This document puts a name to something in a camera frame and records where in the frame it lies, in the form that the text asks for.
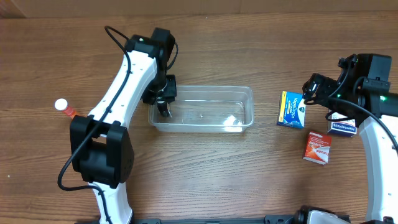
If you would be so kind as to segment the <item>dark bottle white cap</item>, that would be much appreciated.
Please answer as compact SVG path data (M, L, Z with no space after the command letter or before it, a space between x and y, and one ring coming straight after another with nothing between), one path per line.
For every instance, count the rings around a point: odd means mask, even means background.
M169 110L169 104L166 101L159 101L157 102L157 108L159 110L159 113L161 116L167 118L171 116L170 110Z

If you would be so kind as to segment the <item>blue yellow VapoDrops box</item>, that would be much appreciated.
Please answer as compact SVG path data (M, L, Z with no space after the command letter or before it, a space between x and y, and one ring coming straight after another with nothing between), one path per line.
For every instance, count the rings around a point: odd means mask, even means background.
M302 94L283 91L280 98L277 125L296 129L305 127L306 104Z

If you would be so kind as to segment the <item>white blue Hansaplast box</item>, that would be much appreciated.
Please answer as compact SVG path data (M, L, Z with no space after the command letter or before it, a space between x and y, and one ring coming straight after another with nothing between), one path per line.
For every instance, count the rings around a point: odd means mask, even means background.
M328 134L353 137L357 133L354 119L348 120L346 116L330 110L326 115L326 120L328 121Z

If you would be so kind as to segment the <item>red white small box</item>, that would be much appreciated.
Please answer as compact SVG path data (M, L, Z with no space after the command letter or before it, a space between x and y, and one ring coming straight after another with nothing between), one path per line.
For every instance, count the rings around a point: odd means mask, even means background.
M325 165L329 160L331 136L310 131L303 159Z

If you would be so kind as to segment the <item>orange tube white cap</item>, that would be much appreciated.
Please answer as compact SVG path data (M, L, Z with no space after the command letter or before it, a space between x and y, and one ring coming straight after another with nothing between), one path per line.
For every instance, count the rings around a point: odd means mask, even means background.
M54 103L54 107L56 110L61 111L71 119L73 119L78 114L77 110L70 106L68 101L64 98L57 99Z

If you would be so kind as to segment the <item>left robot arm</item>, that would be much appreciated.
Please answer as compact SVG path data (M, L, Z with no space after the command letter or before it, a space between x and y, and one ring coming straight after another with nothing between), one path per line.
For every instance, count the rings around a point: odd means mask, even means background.
M114 81L88 116L70 124L71 156L57 184L64 191L91 189L100 211L98 223L134 223L126 181L134 151L128 129L139 102L169 117L177 96L175 75L167 72L178 54L175 37L155 28L150 37L133 35L119 44L123 62Z

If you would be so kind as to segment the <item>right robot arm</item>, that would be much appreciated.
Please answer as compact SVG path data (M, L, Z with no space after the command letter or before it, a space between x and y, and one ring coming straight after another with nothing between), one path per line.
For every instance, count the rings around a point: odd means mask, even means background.
M341 58L337 80L314 73L303 84L306 105L321 105L355 121L368 175L366 223L397 223L397 94L391 93L392 58L353 54Z

